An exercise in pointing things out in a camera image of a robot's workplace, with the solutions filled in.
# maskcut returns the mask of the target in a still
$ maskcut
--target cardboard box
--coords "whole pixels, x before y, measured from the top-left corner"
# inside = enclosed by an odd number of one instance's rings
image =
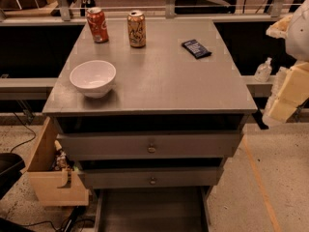
[[[85,189],[77,171],[49,171],[55,156],[57,131],[50,118],[46,118],[37,141],[31,151],[28,163],[28,177],[40,203],[43,206],[86,206],[89,191]]]

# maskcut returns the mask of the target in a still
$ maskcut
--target gray table surface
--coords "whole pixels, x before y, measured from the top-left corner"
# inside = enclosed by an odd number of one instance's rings
[[[45,104],[48,116],[251,113],[256,105],[210,19],[146,18],[147,45],[130,47],[125,19],[107,20],[109,42],[94,43],[88,24]],[[182,46],[196,39],[212,52],[196,60]],[[101,99],[81,95],[70,72],[90,60],[112,63],[113,89]]]

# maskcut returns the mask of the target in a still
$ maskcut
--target orange line on floor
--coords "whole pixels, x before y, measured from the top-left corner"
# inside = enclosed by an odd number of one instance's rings
[[[274,210],[270,204],[270,201],[269,201],[269,197],[267,195],[267,191],[266,191],[266,188],[263,184],[263,181],[262,181],[262,177],[260,175],[260,172],[259,172],[259,169],[253,159],[253,156],[251,154],[251,150],[250,148],[248,147],[247,145],[247,137],[246,135],[243,137],[242,139],[242,144],[244,146],[244,151],[245,153],[247,154],[248,158],[249,158],[249,162],[250,162],[250,165],[252,167],[252,170],[253,170],[253,174],[255,176],[255,179],[256,179],[256,182],[259,186],[259,190],[260,190],[260,193],[264,199],[264,203],[267,207],[267,212],[268,212],[268,215],[269,215],[269,218],[270,218],[270,221],[271,221],[271,224],[273,226],[273,230],[275,232],[281,232],[281,228],[280,228],[280,225],[279,225],[279,222],[277,220],[277,217],[276,217],[276,214],[274,213]]]

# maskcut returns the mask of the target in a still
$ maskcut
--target metal post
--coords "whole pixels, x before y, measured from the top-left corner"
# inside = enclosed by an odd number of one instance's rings
[[[174,18],[175,17],[175,0],[165,0],[165,17]]]
[[[70,10],[68,6],[68,1],[67,0],[57,0],[57,2],[58,2],[58,7],[60,9],[61,18],[64,21],[70,20]]]
[[[6,19],[6,15],[4,14],[4,11],[0,9],[0,21],[4,21]]]
[[[271,17],[278,17],[281,15],[281,10],[285,0],[273,0],[272,5],[268,9],[268,13]]]

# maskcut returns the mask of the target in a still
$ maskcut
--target red soda can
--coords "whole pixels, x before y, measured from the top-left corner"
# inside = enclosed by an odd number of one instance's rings
[[[105,43],[108,41],[107,25],[105,14],[99,7],[87,10],[87,21],[93,35],[95,43]]]
[[[132,47],[143,47],[146,44],[146,22],[141,11],[131,11],[127,16],[129,44]]]

